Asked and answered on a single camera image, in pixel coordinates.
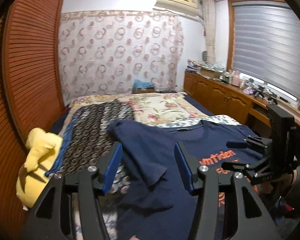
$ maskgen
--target bedspread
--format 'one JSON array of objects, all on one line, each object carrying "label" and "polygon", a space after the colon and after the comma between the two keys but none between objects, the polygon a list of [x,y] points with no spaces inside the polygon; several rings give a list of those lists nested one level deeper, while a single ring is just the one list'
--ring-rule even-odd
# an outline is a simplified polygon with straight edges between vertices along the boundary
[{"label": "bedspread", "polygon": [[[63,136],[65,128],[71,122],[77,109],[92,104],[102,104],[113,100],[119,100],[131,106],[134,118],[137,122],[158,127],[185,127],[195,125],[204,119],[211,122],[239,125],[237,121],[227,115],[207,116],[200,112],[184,99],[184,95],[176,93],[158,94],[131,94],[131,95],[92,95],[79,97],[69,104],[70,112],[65,119],[63,128],[59,133]],[[117,171],[116,177],[125,177],[122,165]],[[116,239],[116,203],[120,200],[120,194],[109,194],[100,198],[103,218],[111,240]],[[77,204],[77,195],[74,194],[73,209],[77,240],[82,240],[81,223]]]},{"label": "bedspread", "polygon": [[131,95],[93,95],[77,98],[69,104],[71,108],[61,132],[63,136],[65,127],[70,123],[74,112],[82,107],[92,104],[118,99],[121,102],[131,105],[134,118],[137,122],[146,125],[156,125],[173,122],[182,118],[205,118],[206,114],[200,112],[186,100],[184,95],[178,93],[145,93]]}]

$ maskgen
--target wooden cabinet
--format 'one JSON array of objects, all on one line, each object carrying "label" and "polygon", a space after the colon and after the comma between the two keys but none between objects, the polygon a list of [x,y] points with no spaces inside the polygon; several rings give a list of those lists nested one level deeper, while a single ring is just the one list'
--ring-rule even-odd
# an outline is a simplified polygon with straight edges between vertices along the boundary
[{"label": "wooden cabinet", "polygon": [[186,72],[183,89],[191,97],[193,96],[193,84],[194,84],[194,76]]},{"label": "wooden cabinet", "polygon": [[226,114],[244,124],[252,102],[236,89],[197,74],[185,73],[184,90],[192,98],[214,115]]},{"label": "wooden cabinet", "polygon": [[227,90],[216,84],[211,84],[210,92],[210,111],[214,115],[227,114],[226,100],[227,100]]},{"label": "wooden cabinet", "polygon": [[251,106],[251,101],[234,92],[229,91],[226,108],[227,115],[244,124]]},{"label": "wooden cabinet", "polygon": [[208,110],[210,109],[211,92],[208,80],[200,79],[193,86],[192,97]]}]

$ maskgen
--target person's hand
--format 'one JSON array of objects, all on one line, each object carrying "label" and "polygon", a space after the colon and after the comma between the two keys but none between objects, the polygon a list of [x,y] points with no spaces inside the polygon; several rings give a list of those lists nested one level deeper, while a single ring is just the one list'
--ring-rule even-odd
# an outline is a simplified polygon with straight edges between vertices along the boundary
[{"label": "person's hand", "polygon": [[[289,185],[293,185],[293,183],[296,181],[297,178],[297,170],[294,170],[294,176],[292,174],[283,174],[280,178],[274,179],[271,182],[277,182],[278,183],[278,188],[280,190],[280,193],[283,194],[286,192],[288,189]],[[271,182],[267,181],[262,183],[261,186],[261,192],[264,194],[270,194],[273,190],[273,187],[271,185]]]},{"label": "person's hand", "polygon": [[130,240],[139,240],[138,238],[136,238],[136,236],[133,236],[130,238]]}]

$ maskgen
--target metal screw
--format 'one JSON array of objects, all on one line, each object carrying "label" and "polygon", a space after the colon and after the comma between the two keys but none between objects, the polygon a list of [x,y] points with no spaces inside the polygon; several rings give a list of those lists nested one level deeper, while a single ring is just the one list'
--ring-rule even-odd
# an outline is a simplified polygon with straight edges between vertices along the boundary
[{"label": "metal screw", "polygon": [[55,173],[55,174],[53,175],[53,177],[54,177],[55,179],[61,179],[61,178],[62,178],[62,173],[61,173],[61,172],[57,172],[57,173]]},{"label": "metal screw", "polygon": [[88,171],[90,171],[90,172],[94,172],[94,171],[96,171],[97,170],[97,167],[96,166],[89,166],[88,167]]},{"label": "metal screw", "polygon": [[206,172],[206,171],[209,170],[209,168],[208,168],[208,166],[206,166],[206,165],[201,165],[201,166],[199,167],[199,170],[200,170],[200,171],[203,171],[203,172]]},{"label": "metal screw", "polygon": [[238,172],[238,171],[234,173],[234,176],[235,176],[237,179],[242,179],[242,177],[243,177],[242,173],[241,173],[241,172]]}]

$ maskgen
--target white wall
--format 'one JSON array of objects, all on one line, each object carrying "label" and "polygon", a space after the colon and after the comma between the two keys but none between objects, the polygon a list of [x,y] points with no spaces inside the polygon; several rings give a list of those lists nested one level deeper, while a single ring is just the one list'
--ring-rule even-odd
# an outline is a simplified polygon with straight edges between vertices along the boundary
[{"label": "white wall", "polygon": [[216,6],[216,62],[227,66],[229,49],[229,7],[228,0],[215,3]]},{"label": "white wall", "polygon": [[[62,13],[89,10],[131,10],[153,11],[156,0],[64,0]],[[178,63],[177,86],[183,88],[184,70],[187,59],[201,60],[201,53],[206,50],[203,27],[199,22],[180,17],[184,39],[183,55]]]}]

